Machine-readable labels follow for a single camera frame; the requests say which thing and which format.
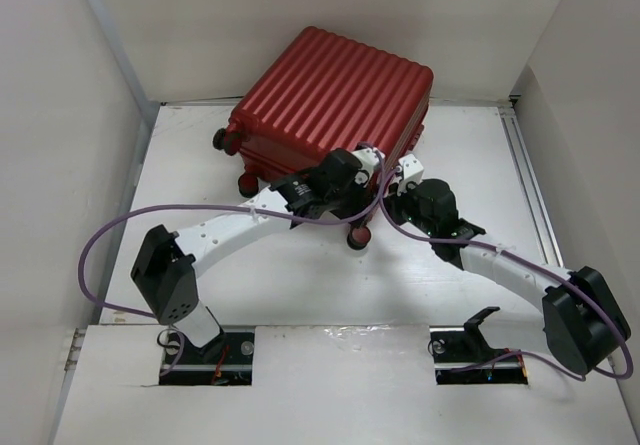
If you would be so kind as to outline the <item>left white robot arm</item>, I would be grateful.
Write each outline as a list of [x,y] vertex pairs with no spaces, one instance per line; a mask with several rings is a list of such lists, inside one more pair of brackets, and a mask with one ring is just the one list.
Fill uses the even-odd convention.
[[189,228],[149,230],[131,279],[156,321],[180,332],[196,358],[213,362],[226,333],[199,296],[197,280],[242,248],[302,223],[320,223],[329,212],[346,223],[373,205],[373,179],[384,155],[371,145],[329,152],[315,167],[281,177],[236,207]]

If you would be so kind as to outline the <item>red suitcase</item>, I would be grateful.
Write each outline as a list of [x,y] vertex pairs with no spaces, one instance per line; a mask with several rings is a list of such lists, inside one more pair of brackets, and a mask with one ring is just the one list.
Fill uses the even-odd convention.
[[244,162],[238,189],[310,172],[332,150],[375,146],[391,167],[416,145],[434,73],[373,46],[309,26],[289,44],[212,138]]

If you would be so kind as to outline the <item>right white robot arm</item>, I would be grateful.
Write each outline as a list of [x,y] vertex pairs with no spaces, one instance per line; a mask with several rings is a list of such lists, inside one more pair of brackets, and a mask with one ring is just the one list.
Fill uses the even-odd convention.
[[536,264],[509,250],[459,215],[456,197],[443,180],[397,181],[381,210],[397,230],[405,224],[415,227],[412,239],[428,243],[441,261],[484,277],[534,306],[543,317],[548,351],[569,372],[579,378],[599,372],[601,362],[620,351],[626,369],[615,377],[632,377],[634,362],[627,345],[631,329],[598,270]]

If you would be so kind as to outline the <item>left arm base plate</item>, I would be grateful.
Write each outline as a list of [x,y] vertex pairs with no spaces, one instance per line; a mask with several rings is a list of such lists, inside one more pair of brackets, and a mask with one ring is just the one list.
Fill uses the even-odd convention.
[[225,344],[212,359],[202,358],[196,348],[171,329],[156,336],[162,349],[161,386],[250,386],[253,375],[255,329],[226,330]]

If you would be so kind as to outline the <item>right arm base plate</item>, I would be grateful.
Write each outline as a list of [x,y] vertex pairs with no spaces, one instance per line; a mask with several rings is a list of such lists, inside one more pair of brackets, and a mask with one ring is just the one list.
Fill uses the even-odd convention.
[[527,385],[528,377],[520,355],[512,348],[494,347],[481,330],[486,320],[500,311],[491,306],[481,309],[462,325],[429,327],[427,351],[434,360],[438,385]]

